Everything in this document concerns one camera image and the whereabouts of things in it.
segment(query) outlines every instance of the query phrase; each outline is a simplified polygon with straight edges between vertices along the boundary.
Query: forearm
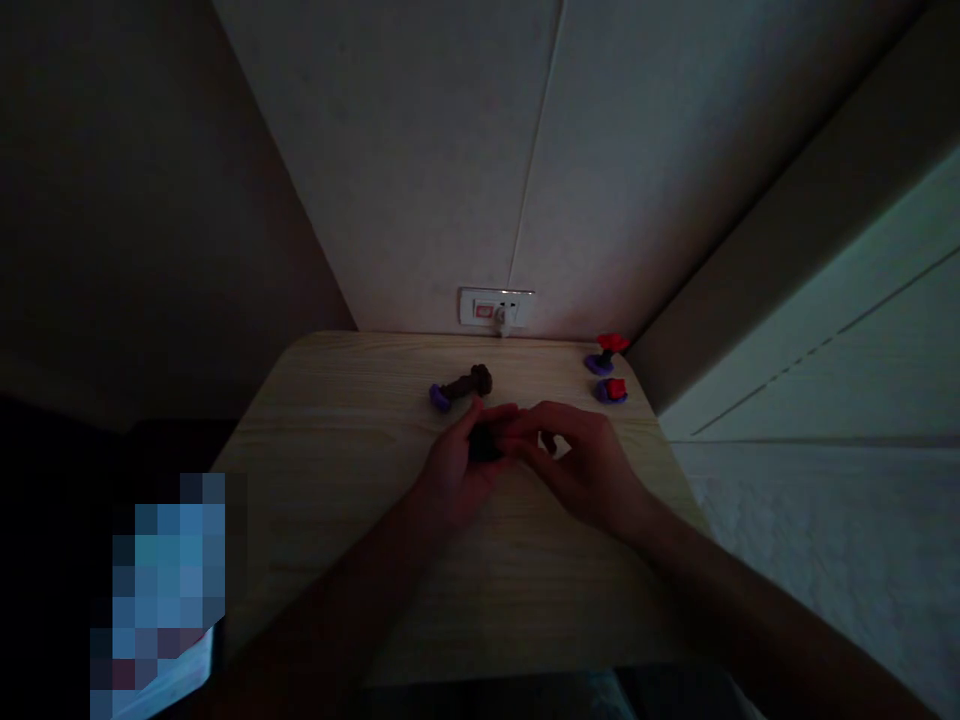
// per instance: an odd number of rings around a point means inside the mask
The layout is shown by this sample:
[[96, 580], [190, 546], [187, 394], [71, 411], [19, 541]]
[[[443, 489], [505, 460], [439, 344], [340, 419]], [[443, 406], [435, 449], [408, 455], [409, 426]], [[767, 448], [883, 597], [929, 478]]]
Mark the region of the forearm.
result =
[[628, 539], [771, 720], [934, 717], [896, 678], [655, 498]]
[[411, 490], [242, 651], [198, 715], [340, 714], [451, 533]]

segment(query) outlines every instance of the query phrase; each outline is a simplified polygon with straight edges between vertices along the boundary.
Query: wrist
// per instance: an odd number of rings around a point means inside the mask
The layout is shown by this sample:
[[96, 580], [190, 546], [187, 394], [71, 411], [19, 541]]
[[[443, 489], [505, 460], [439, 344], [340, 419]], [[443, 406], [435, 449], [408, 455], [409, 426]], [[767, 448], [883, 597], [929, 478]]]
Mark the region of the wrist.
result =
[[403, 512], [416, 532], [426, 537], [448, 540], [457, 527], [452, 520], [450, 503], [441, 497], [422, 476], [418, 476], [413, 487], [400, 500]]
[[660, 498], [643, 488], [636, 501], [629, 503], [627, 517], [616, 535], [637, 552], [647, 553], [670, 534], [673, 517], [673, 511]]

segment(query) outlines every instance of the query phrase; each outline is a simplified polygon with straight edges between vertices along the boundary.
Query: brown clay object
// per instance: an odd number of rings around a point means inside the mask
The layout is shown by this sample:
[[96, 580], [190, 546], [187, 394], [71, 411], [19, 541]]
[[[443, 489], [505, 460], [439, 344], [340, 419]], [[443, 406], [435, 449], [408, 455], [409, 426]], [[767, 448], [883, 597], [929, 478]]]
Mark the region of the brown clay object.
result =
[[469, 375], [461, 375], [449, 385], [440, 386], [440, 394], [450, 401], [466, 397], [472, 392], [483, 397], [489, 395], [491, 390], [493, 378], [486, 365], [474, 365], [470, 368]]

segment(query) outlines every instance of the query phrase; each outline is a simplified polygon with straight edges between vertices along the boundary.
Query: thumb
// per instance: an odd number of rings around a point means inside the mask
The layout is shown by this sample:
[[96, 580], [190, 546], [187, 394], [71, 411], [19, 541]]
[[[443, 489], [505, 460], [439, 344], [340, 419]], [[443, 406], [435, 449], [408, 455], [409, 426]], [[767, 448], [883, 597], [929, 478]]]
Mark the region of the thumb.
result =
[[570, 477], [550, 454], [535, 443], [515, 438], [500, 438], [497, 447], [504, 455], [523, 460], [543, 480], [560, 500], [572, 497], [576, 481]]
[[473, 430], [473, 426], [477, 424], [477, 419], [480, 417], [481, 412], [483, 412], [483, 400], [474, 395], [470, 401], [470, 409], [463, 414], [463, 417], [451, 425], [447, 432], [462, 440], [466, 440], [467, 436], [470, 435], [470, 431]]

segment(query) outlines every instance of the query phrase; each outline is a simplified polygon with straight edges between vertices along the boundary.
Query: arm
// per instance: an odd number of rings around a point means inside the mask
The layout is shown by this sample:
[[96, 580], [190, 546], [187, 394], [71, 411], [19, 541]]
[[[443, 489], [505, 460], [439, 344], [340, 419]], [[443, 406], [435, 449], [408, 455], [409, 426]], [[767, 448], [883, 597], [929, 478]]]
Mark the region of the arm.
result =
[[[546, 451], [530, 442], [535, 431]], [[572, 515], [646, 560], [771, 720], [935, 717], [860, 648], [652, 495], [605, 415], [540, 403], [501, 432], [501, 450], [523, 458]], [[555, 435], [572, 448], [559, 460]]]
[[509, 464], [468, 465], [477, 422], [517, 415], [479, 398], [434, 443], [411, 490], [230, 664], [191, 705], [198, 717], [337, 717], [447, 542]]

